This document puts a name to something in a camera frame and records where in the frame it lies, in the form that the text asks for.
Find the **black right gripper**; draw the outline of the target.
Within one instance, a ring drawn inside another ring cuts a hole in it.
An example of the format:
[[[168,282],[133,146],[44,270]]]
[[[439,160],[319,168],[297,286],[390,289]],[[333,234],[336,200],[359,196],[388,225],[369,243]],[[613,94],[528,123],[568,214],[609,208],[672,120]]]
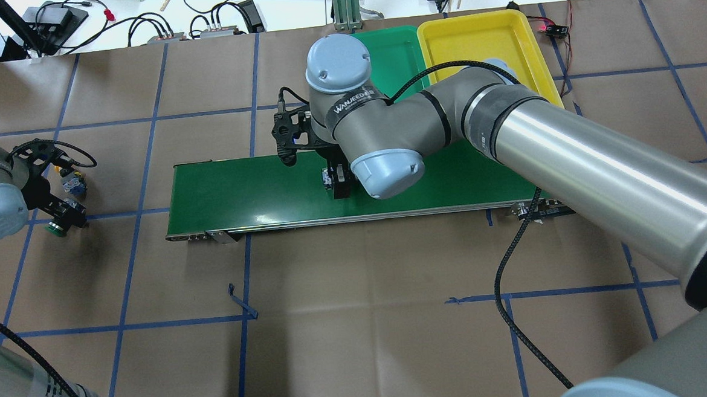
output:
[[[277,156],[288,167],[297,163],[297,152],[310,150],[325,159],[332,175],[334,188],[332,197],[347,199],[353,190],[353,173],[349,161],[337,144],[321,140],[312,127],[309,102],[289,87],[279,89],[277,112],[271,131],[276,141]]]

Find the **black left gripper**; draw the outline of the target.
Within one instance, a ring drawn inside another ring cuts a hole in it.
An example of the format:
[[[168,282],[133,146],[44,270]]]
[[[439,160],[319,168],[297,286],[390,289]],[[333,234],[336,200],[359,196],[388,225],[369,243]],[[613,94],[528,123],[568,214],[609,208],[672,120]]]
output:
[[[80,147],[58,140],[46,138],[32,139],[27,143],[17,145],[8,151],[8,165],[15,169],[27,169],[27,180],[21,185],[20,191],[30,210],[39,210],[51,216],[48,222],[56,222],[70,230],[73,227],[84,228],[87,226],[86,207],[83,199],[71,196],[58,198],[52,193],[51,184],[44,176],[49,167],[85,168],[86,163],[75,160],[66,151],[73,150],[85,156]]]

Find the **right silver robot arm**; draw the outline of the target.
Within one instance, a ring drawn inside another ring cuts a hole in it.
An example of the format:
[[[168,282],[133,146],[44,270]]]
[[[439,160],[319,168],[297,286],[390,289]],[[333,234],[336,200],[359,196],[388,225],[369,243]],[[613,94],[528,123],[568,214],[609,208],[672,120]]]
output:
[[[561,397],[707,397],[706,170],[554,105],[498,59],[432,66],[391,96],[370,81],[371,63],[349,34],[312,44],[309,99],[291,111],[281,99],[274,116],[286,166],[301,149],[331,148],[371,198],[389,199],[422,178],[426,157],[469,142],[535,186],[496,269],[494,297],[512,333],[565,386]],[[401,99],[418,79],[455,66],[451,77]],[[570,382],[502,302],[504,270],[543,191],[673,274],[696,315],[606,375]]]

